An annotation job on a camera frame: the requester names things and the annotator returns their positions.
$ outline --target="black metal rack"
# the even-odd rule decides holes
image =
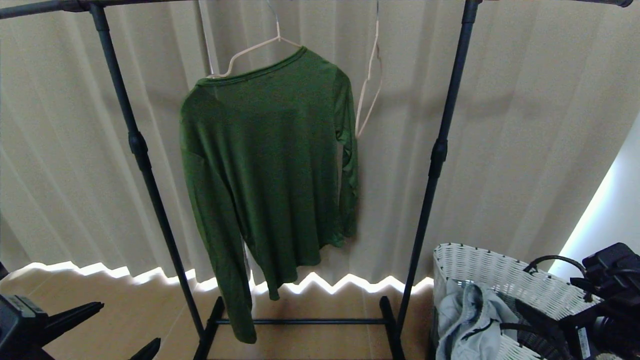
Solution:
[[[138,130],[136,125],[136,119],[131,109],[129,97],[127,96],[127,90],[125,89],[122,79],[122,73],[120,72],[120,66],[118,65],[118,59],[116,52],[111,41],[111,35],[109,34],[109,24],[107,22],[104,8],[107,6],[125,5],[125,4],[140,4],[140,3],[158,3],[165,1],[185,1],[185,0],[50,0],[41,3],[26,4],[20,6],[13,6],[9,8],[0,9],[0,19],[8,19],[13,17],[21,17],[25,15],[33,15],[38,13],[47,12],[90,12],[93,16],[95,28],[100,36],[100,42],[104,50],[104,56],[111,73],[111,79],[115,88],[120,108],[122,109],[122,115],[127,124],[129,130],[129,147],[131,152],[135,155],[138,167],[144,177],[149,197],[153,204],[156,216],[162,229],[164,240],[168,247],[175,271],[180,281],[180,286],[184,292],[189,312],[193,318],[193,323],[198,332],[200,343],[193,357],[194,360],[206,359],[211,348],[211,344],[216,334],[216,330],[219,325],[229,324],[228,319],[222,319],[222,314],[225,309],[225,305],[221,297],[218,297],[211,316],[207,321],[206,327],[203,326],[196,307],[191,289],[187,282],[184,267],[180,260],[180,254],[173,238],[173,233],[169,225],[169,221],[164,210],[162,199],[154,179],[153,171],[151,169],[151,162],[148,156],[148,149],[145,143],[145,139]],[[431,153],[431,164],[429,166],[429,178],[427,182],[426,192],[424,194],[424,200],[422,203],[422,209],[420,211],[420,220],[418,223],[417,232],[415,235],[415,242],[411,254],[411,261],[409,266],[409,274],[404,286],[404,293],[400,310],[398,312],[397,321],[394,317],[391,309],[391,304],[387,297],[380,298],[380,310],[382,313],[381,318],[327,318],[327,319],[313,319],[313,318],[297,318],[297,319],[256,319],[254,323],[270,324],[270,325],[305,325],[305,324],[357,324],[357,325],[384,325],[387,330],[387,338],[391,354],[394,360],[404,360],[404,352],[400,340],[400,336],[403,330],[404,319],[406,318],[406,312],[409,305],[409,299],[411,297],[411,289],[415,281],[415,273],[418,267],[418,261],[420,253],[422,251],[422,244],[424,243],[424,235],[429,220],[429,213],[431,212],[431,205],[433,203],[433,197],[435,195],[436,186],[438,184],[438,178],[442,170],[442,165],[447,157],[447,135],[449,134],[449,128],[451,126],[451,119],[453,111],[456,105],[456,99],[458,97],[458,90],[460,88],[460,81],[462,79],[462,72],[465,66],[465,60],[467,57],[467,51],[471,39],[471,31],[474,21],[476,19],[476,12],[478,4],[482,0],[466,0],[464,13],[462,16],[462,29],[460,31],[460,38],[458,40],[458,49],[456,51],[456,57],[454,60],[453,71],[451,74],[451,82],[449,83],[449,91],[447,93],[447,100],[445,102],[444,113],[442,115],[442,124],[440,126],[440,132],[438,139],[436,140],[433,151]]]

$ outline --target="light blue garment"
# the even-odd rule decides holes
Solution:
[[[438,309],[436,360],[494,360],[500,350],[500,323],[517,323],[518,317],[482,284],[464,289],[451,279]],[[505,331],[516,339],[516,331]]]

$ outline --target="empty hanger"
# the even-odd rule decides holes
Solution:
[[[249,53],[250,51],[256,50],[259,47],[263,47],[267,44],[270,44],[272,42],[275,41],[284,41],[287,42],[293,46],[297,46],[297,47],[301,47],[300,45],[296,44],[293,41],[290,41],[288,39],[285,39],[284,37],[280,36],[280,21],[278,20],[278,13],[276,13],[276,10],[271,6],[271,1],[267,0],[267,5],[269,5],[269,9],[271,9],[271,12],[273,12],[273,16],[275,16],[276,18],[276,30],[277,30],[277,36],[275,38],[269,39],[265,42],[261,42],[257,45],[251,46],[250,48],[246,49],[246,50],[242,50],[241,52],[233,55],[233,57],[231,57],[231,61],[229,62],[229,69],[227,70],[226,73],[224,74],[211,74],[208,76],[208,78],[225,78],[227,77],[229,74],[231,74],[231,70],[234,67],[234,61],[240,56],[240,55],[244,55],[246,53]]]
[[[364,127],[367,125],[369,121],[369,116],[371,115],[371,111],[373,110],[373,106],[378,99],[378,95],[380,94],[380,90],[382,89],[382,58],[380,57],[380,43],[378,42],[378,37],[380,34],[380,0],[376,0],[376,38],[373,40],[373,49],[371,49],[371,57],[369,58],[369,70],[367,71],[367,78],[364,80],[362,84],[362,90],[360,91],[360,100],[358,101],[358,111],[356,112],[356,138],[359,138],[364,130]],[[371,66],[373,65],[373,58],[377,55],[378,61],[380,63],[380,83],[378,84],[378,91],[376,91],[376,96],[373,97],[373,101],[371,102],[371,107],[369,108],[369,112],[367,112],[367,117],[364,119],[362,123],[362,127],[358,130],[358,126],[360,124],[360,114],[362,112],[362,101],[364,100],[364,93],[367,88],[367,83],[371,80]]]

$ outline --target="green sweater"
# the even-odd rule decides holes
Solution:
[[[263,69],[201,79],[181,109],[184,174],[236,337],[255,343],[243,241],[269,297],[356,231],[349,78],[305,47]],[[337,143],[342,148],[339,187]]]

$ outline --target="white hanger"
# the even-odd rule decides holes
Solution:
[[[382,89],[382,58],[380,57],[380,43],[378,42],[378,37],[380,34],[380,0],[376,0],[376,38],[373,40],[373,49],[371,49],[371,57],[369,58],[369,70],[367,72],[367,78],[364,80],[362,84],[362,90],[360,91],[360,100],[358,101],[358,111],[356,112],[356,138],[359,138],[364,131],[364,127],[367,125],[369,121],[369,116],[371,115],[371,111],[373,110],[373,106],[378,99],[378,95],[380,94],[380,90]],[[360,124],[360,113],[362,111],[362,101],[364,100],[365,89],[367,88],[367,83],[371,80],[371,66],[373,64],[373,58],[377,55],[378,61],[380,62],[380,83],[378,85],[378,91],[376,92],[376,96],[374,96],[373,101],[371,102],[371,107],[369,108],[369,112],[367,112],[367,117],[364,119],[362,123],[362,127],[358,130],[358,125]]]
[[[273,7],[271,6],[271,1],[267,0],[267,5],[269,5],[269,9],[271,9],[271,12],[273,12],[273,16],[275,16],[275,18],[276,18],[276,30],[278,31],[277,36],[276,36],[275,38],[269,39],[269,40],[267,40],[267,41],[265,41],[265,42],[261,42],[261,43],[259,43],[259,44],[257,44],[257,45],[251,46],[250,48],[248,48],[248,49],[246,49],[246,50],[242,50],[241,52],[239,52],[239,53],[237,53],[237,54],[233,55],[233,57],[231,57],[231,61],[229,62],[229,69],[227,70],[227,72],[226,72],[226,73],[224,73],[224,74],[211,74],[211,75],[209,75],[209,76],[208,76],[208,78],[225,78],[225,77],[227,77],[229,74],[231,74],[231,70],[232,70],[232,69],[233,69],[233,67],[234,67],[234,61],[235,61],[235,60],[236,60],[240,55],[244,55],[244,54],[246,54],[246,53],[249,53],[250,51],[256,50],[256,49],[258,49],[259,47],[263,47],[263,46],[265,46],[265,45],[267,45],[267,44],[270,44],[270,43],[272,43],[272,42],[275,42],[275,41],[278,41],[278,42],[279,42],[279,41],[284,41],[284,42],[287,42],[287,43],[289,43],[289,44],[291,44],[291,45],[293,45],[293,46],[301,47],[299,44],[296,44],[295,42],[290,41],[290,40],[287,40],[287,39],[285,39],[284,37],[280,36],[280,21],[278,20],[278,14],[276,13],[276,11],[275,11],[275,10],[273,9]]]

